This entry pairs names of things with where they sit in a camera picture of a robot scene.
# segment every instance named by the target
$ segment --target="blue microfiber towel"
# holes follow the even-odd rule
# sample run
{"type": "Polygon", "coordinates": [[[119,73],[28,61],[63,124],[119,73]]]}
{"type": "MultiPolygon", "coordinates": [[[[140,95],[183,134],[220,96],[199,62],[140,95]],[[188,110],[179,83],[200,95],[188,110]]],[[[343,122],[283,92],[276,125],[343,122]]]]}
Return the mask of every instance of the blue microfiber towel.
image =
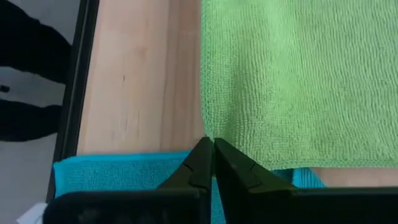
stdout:
{"type": "MultiPolygon", "coordinates": [[[[56,162],[53,165],[55,197],[77,191],[154,189],[176,170],[189,152],[76,156],[56,162]]],[[[300,170],[274,170],[273,173],[290,182],[296,180],[301,187],[305,187],[305,183],[314,182],[323,187],[310,169],[300,170]],[[295,175],[313,180],[297,181],[295,175]]],[[[225,223],[215,179],[211,197],[212,223],[225,223]]]]}

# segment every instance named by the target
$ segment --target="towel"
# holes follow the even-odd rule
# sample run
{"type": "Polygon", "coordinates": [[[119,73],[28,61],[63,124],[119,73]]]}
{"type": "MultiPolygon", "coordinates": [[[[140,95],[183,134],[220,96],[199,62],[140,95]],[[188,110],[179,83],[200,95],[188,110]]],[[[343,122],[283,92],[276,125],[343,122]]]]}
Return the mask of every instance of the towel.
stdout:
{"type": "Polygon", "coordinates": [[[202,0],[205,132],[268,169],[398,167],[398,1],[202,0]]]}
{"type": "MultiPolygon", "coordinates": [[[[71,157],[53,165],[55,197],[77,191],[154,189],[176,170],[188,153],[71,157]]],[[[288,181],[297,179],[291,176],[292,170],[275,170],[274,173],[288,181]]],[[[320,182],[315,175],[303,177],[306,179],[302,181],[303,183],[320,182]]],[[[225,223],[215,179],[213,179],[211,193],[212,223],[225,223]]]]}

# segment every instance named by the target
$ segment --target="black pants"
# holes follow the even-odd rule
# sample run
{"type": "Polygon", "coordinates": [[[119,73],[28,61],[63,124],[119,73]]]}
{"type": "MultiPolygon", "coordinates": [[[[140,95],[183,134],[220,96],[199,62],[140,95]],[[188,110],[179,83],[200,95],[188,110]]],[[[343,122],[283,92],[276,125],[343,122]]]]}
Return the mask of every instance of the black pants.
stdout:
{"type": "MultiPolygon", "coordinates": [[[[0,0],[0,30],[0,67],[66,83],[71,46],[55,29],[0,0]]],[[[0,141],[28,141],[56,133],[60,113],[60,106],[40,108],[0,100],[0,141]]]]}

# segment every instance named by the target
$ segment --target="wooden table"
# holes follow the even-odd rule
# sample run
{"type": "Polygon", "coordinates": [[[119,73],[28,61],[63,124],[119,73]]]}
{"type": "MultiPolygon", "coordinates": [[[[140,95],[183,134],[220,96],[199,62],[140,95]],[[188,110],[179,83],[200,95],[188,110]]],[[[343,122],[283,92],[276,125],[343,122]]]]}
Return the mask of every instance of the wooden table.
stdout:
{"type": "MultiPolygon", "coordinates": [[[[77,154],[194,146],[199,66],[200,0],[101,0],[77,154]]],[[[314,171],[329,186],[398,185],[396,169],[314,171]]]]}

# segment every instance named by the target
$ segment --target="gray floor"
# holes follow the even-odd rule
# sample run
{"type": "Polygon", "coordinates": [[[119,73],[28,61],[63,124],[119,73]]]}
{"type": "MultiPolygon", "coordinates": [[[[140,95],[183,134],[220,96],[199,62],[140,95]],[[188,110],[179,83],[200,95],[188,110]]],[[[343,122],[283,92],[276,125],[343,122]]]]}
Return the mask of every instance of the gray floor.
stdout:
{"type": "MultiPolygon", "coordinates": [[[[72,43],[79,0],[11,0],[72,43]]],[[[60,105],[64,86],[38,75],[0,67],[0,83],[11,87],[1,99],[37,106],[60,105]]],[[[23,143],[0,142],[0,223],[16,223],[36,202],[43,202],[56,134],[23,143]]]]}

